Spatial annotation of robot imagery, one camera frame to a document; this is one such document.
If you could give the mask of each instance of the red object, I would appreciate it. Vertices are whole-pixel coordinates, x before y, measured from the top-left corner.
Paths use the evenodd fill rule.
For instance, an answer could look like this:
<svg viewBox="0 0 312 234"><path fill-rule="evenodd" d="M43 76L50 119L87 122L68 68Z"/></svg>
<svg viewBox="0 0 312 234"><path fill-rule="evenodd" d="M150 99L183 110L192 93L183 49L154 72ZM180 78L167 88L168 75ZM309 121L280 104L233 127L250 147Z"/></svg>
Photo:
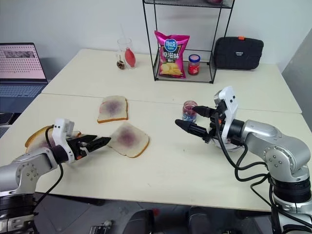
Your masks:
<svg viewBox="0 0 312 234"><path fill-rule="evenodd" d="M159 215L159 213L160 213L159 209L153 208L152 210L153 210L154 216L158 216Z"/></svg>
<svg viewBox="0 0 312 234"><path fill-rule="evenodd" d="M199 73L199 65L189 65L189 74L197 75Z"/></svg>
<svg viewBox="0 0 312 234"><path fill-rule="evenodd" d="M134 67L134 66L135 66L136 57L135 57L134 53L130 50L130 48L127 48L127 49L126 49L126 52L125 52L125 59L126 59L126 62L127 62L131 67Z"/></svg>

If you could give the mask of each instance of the laptop screen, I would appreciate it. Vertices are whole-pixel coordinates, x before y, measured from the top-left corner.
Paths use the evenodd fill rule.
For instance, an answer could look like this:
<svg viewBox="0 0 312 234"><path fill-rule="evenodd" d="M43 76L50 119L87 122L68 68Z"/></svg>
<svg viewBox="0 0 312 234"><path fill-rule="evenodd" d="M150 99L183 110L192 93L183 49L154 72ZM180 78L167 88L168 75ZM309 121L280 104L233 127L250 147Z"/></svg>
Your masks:
<svg viewBox="0 0 312 234"><path fill-rule="evenodd" d="M46 81L33 43L0 43L0 81Z"/></svg>

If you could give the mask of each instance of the laptop keyboard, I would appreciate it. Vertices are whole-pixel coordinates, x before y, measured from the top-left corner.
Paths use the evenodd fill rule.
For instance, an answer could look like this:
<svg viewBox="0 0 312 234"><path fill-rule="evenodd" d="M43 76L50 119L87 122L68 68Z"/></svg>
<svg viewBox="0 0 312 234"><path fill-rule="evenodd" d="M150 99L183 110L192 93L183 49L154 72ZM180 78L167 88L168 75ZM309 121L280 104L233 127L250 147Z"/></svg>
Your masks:
<svg viewBox="0 0 312 234"><path fill-rule="evenodd" d="M8 130L9 127L0 127L0 138L4 135L4 133L6 132L6 130Z"/></svg>
<svg viewBox="0 0 312 234"><path fill-rule="evenodd" d="M0 85L0 97L34 98L42 86Z"/></svg>

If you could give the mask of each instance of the glass jar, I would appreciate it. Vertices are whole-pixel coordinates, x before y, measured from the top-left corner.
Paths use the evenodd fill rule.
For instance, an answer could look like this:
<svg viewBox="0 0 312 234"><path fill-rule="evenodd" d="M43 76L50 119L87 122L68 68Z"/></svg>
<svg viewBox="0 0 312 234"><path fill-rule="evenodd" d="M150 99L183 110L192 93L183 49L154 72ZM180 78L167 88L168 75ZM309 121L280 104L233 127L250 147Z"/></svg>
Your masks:
<svg viewBox="0 0 312 234"><path fill-rule="evenodd" d="M119 38L117 40L119 51L117 53L117 61L124 62L128 68L134 68L136 65L136 57L132 49L132 41L130 38Z"/></svg>
<svg viewBox="0 0 312 234"><path fill-rule="evenodd" d="M182 119L185 121L189 121L189 122L196 122L196 115L197 113L195 111L193 111L193 107L197 106L197 103L194 101L186 101L183 104L183 116Z"/></svg>
<svg viewBox="0 0 312 234"><path fill-rule="evenodd" d="M189 74L195 76L199 73L199 55L190 55L189 56Z"/></svg>

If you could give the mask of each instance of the blue jar lid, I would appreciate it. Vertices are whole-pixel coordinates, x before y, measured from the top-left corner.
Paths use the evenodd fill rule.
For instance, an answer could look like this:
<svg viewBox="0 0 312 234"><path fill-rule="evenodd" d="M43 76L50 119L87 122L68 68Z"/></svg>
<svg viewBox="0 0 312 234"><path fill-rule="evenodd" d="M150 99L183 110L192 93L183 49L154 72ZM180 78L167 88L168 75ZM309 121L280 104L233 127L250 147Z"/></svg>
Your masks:
<svg viewBox="0 0 312 234"><path fill-rule="evenodd" d="M189 56L189 61L190 62L199 62L200 61L200 56L199 55L190 55Z"/></svg>

